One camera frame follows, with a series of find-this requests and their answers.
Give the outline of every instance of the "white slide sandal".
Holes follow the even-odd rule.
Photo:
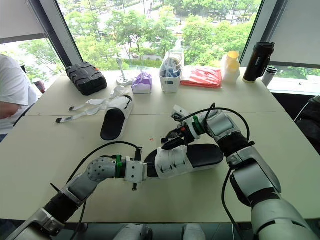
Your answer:
[[[100,134],[103,140],[121,139],[133,105],[132,98],[128,95],[118,96],[109,102]]]

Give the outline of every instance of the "plastic container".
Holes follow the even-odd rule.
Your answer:
[[[272,66],[268,66],[262,77],[263,84],[268,87],[269,83],[272,81],[274,76],[277,74],[278,69]]]
[[[182,79],[185,58],[183,51],[167,51],[160,67],[159,78],[163,92],[175,93]]]

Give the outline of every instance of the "window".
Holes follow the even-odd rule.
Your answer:
[[[25,67],[30,81],[41,79],[47,89],[53,84],[56,76],[65,71],[65,67],[46,38],[0,44],[0,54],[16,60]]]
[[[273,93],[317,96],[320,93],[320,69],[273,66],[277,74],[267,86]]]
[[[219,66],[243,52],[261,0],[58,0],[84,61],[101,70],[159,68],[184,49],[186,65]]]

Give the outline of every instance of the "window frame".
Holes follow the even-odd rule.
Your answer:
[[[27,0],[65,67],[83,62],[57,0]]]

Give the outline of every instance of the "red bag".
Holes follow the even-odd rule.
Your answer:
[[[216,89],[221,87],[221,70],[216,67],[199,66],[191,71],[190,77],[181,80],[182,85]]]

